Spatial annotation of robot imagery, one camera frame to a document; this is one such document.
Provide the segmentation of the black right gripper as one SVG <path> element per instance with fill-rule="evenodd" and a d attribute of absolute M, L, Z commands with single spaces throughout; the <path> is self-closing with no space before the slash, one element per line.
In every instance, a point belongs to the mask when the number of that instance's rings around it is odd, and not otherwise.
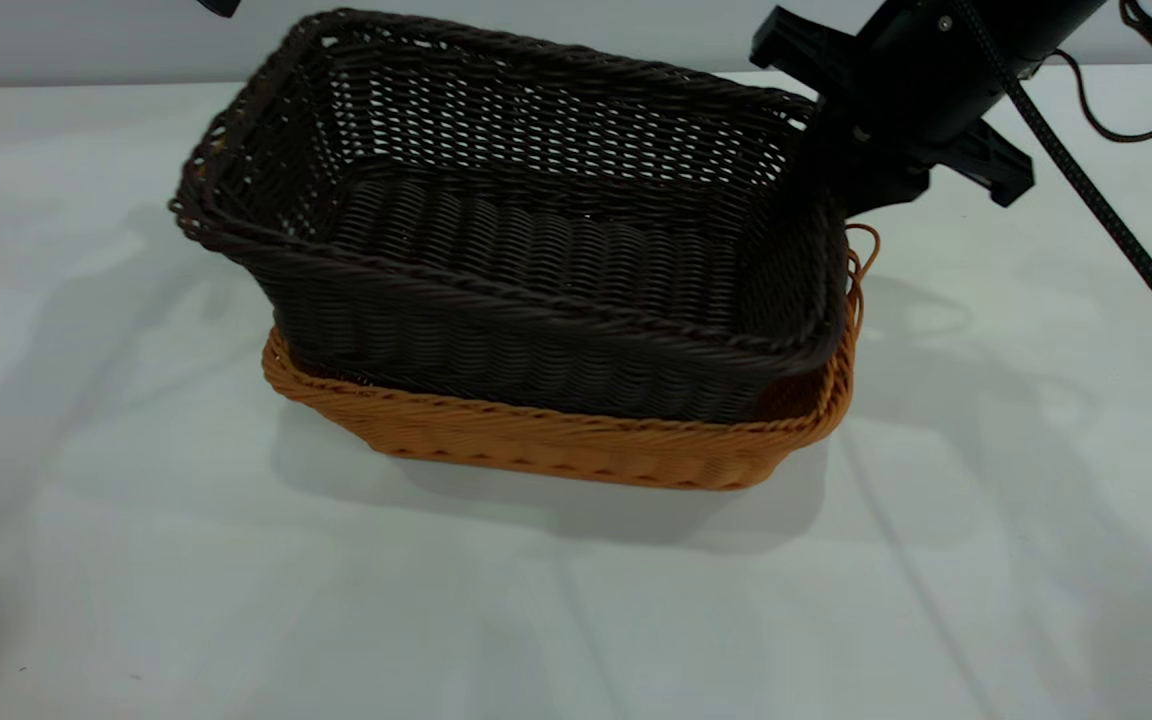
<path fill-rule="evenodd" d="M 935 167 L 1005 209 L 1034 184 L 1030 156 L 986 122 L 1005 88 L 948 1 L 886 1 L 858 35 L 776 8 L 750 59 L 817 92 L 791 199 L 828 195 L 858 217 L 918 200 Z"/>

